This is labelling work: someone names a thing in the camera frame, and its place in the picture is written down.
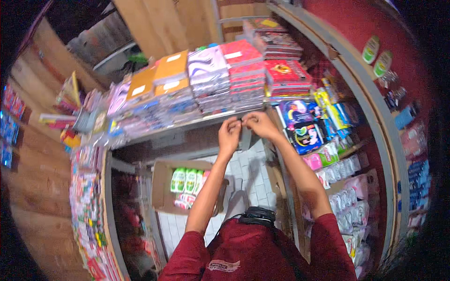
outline metal shelf frame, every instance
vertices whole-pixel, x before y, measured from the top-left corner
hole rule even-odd
[[[394,217],[396,213],[396,190],[398,180],[401,184],[401,200],[403,206],[409,206],[409,188],[407,164],[403,147],[401,146],[398,129],[395,126],[394,118],[389,112],[383,96],[377,86],[372,81],[367,69],[356,59],[342,43],[324,29],[316,18],[301,7],[293,7],[283,1],[267,1],[269,10],[284,18],[292,24],[298,31],[311,40],[319,50],[330,60],[334,67],[340,72],[353,91],[360,104],[369,126],[373,132],[375,142],[380,153],[384,179],[386,182],[387,195],[387,221],[386,235],[384,240],[382,258],[389,252],[389,246],[393,242]],[[337,58],[330,58],[329,48],[332,46],[337,52]],[[408,212],[401,212],[400,237],[406,234]]]

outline shelf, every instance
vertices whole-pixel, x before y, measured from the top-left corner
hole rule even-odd
[[[386,183],[387,225],[382,252],[384,258],[399,239],[395,235],[396,229],[400,230],[400,237],[406,234],[409,215],[408,212],[402,212],[398,221],[396,213],[397,183],[400,182],[402,186],[401,197],[404,205],[409,205],[409,189],[407,164],[394,119],[373,82],[370,69],[361,63],[361,54],[350,48],[351,44],[339,32],[302,8],[285,3],[267,3],[267,7],[308,37],[330,60],[349,85],[367,118],[381,157]],[[335,49],[338,56],[331,58],[330,48]]]
[[[114,262],[119,271],[120,280],[129,280],[130,275],[123,260],[122,251],[120,249],[119,238],[117,237],[116,222],[114,220],[113,211],[113,194],[111,190],[111,169],[112,154],[105,151],[103,155],[103,170],[100,176],[101,193],[100,199],[103,203],[103,221],[107,242],[107,248],[111,251]]]
[[[195,119],[195,120],[185,122],[182,124],[173,125],[173,126],[169,126],[167,128],[152,131],[151,133],[149,133],[145,136],[132,139],[124,144],[115,146],[112,149],[118,149],[118,148],[129,146],[132,144],[146,142],[146,141],[161,138],[161,137],[164,137],[167,135],[179,134],[179,133],[182,133],[182,132],[185,132],[188,130],[192,130],[192,129],[208,127],[208,126],[211,126],[211,125],[214,125],[217,123],[221,123],[221,122],[227,120],[228,118],[234,117],[234,116],[237,118],[242,118],[244,115],[246,115],[249,112],[260,111],[262,109],[263,109],[263,104],[261,103],[260,105],[251,107],[244,111],[229,111],[229,112],[214,114],[211,116],[206,116],[206,117]]]

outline red wall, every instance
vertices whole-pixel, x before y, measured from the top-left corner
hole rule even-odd
[[[361,0],[304,0],[303,5],[306,10],[341,32],[360,52],[372,35],[378,36],[378,54],[384,50],[393,53],[391,69],[399,75],[401,85],[407,91],[400,108],[417,100],[422,106],[417,119],[423,120],[425,124],[428,122],[428,110],[434,98],[428,86],[428,72],[412,40],[394,19],[380,8]]]

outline stack of notebooks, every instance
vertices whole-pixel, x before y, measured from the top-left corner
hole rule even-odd
[[[187,59],[187,50],[163,57],[156,69],[153,85],[156,87],[188,78],[188,74],[186,73]]]
[[[172,125],[188,122],[201,116],[188,79],[155,87],[155,100],[160,104],[160,116]]]
[[[256,32],[253,45],[264,59],[293,59],[302,57],[303,48],[287,33]]]
[[[227,111],[230,77],[220,46],[189,53],[188,72],[193,95],[203,115]]]
[[[220,49],[230,68],[243,67],[264,60],[262,54],[247,40],[239,40],[220,45]]]
[[[267,60],[264,64],[272,97],[309,96],[312,78],[298,61]]]
[[[245,110],[261,104],[265,84],[264,58],[261,53],[246,40],[227,43],[220,47],[230,65],[229,105],[234,110]]]
[[[256,32],[276,32],[287,33],[288,30],[281,26],[273,18],[252,18],[243,22],[244,35],[250,42],[256,35]]]

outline red notebook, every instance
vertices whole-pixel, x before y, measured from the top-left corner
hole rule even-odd
[[[231,77],[242,77],[264,73],[265,71],[266,65],[264,62],[258,62],[243,67],[232,67],[228,70],[228,73]]]
[[[246,40],[220,45],[220,49],[231,67],[246,66],[264,60],[262,54]]]
[[[298,61],[276,59],[266,60],[264,64],[269,74],[270,84],[311,85],[311,76],[303,70]]]

